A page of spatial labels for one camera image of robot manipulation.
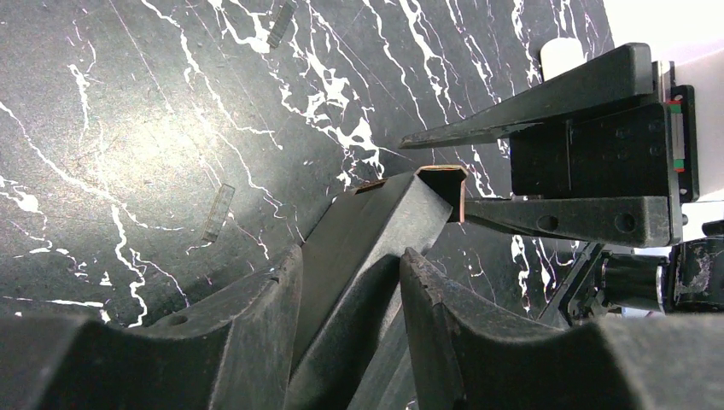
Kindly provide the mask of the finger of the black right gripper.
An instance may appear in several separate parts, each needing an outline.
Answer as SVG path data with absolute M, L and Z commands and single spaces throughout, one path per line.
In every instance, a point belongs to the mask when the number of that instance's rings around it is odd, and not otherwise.
M 510 235 L 655 248 L 674 243 L 674 211 L 666 196 L 470 199 L 464 217 Z
M 531 126 L 622 103 L 653 92 L 651 48 L 619 46 L 583 65 L 463 120 L 402 138 L 402 149 L 492 144 Z

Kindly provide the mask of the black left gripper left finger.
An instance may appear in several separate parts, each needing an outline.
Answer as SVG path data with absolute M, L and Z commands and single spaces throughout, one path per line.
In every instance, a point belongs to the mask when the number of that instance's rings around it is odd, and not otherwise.
M 281 409 L 301 304 L 300 247 L 144 328 L 80 315 L 1 320 L 4 409 Z

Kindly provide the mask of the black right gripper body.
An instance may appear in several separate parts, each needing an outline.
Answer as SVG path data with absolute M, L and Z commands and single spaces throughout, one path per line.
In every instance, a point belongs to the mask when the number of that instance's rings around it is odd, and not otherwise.
M 511 193 L 545 199 L 700 197 L 695 89 L 679 85 L 673 61 L 652 65 L 655 94 L 510 139 Z

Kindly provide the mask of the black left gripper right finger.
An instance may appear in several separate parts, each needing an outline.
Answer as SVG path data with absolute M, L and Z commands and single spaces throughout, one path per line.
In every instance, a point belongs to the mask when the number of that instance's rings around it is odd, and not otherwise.
M 720 409 L 723 318 L 602 318 L 567 330 L 446 277 L 415 249 L 400 289 L 422 409 Z

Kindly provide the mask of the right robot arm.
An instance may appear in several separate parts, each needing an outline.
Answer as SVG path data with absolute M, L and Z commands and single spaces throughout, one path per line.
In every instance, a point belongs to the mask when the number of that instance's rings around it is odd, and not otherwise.
M 619 46 L 467 119 L 413 133 L 403 149 L 509 144 L 509 199 L 471 198 L 465 217 L 585 244 L 540 320 L 579 324 L 616 308 L 718 313 L 723 294 L 694 261 L 723 224 L 684 239 L 701 195 L 696 93 L 644 43 Z

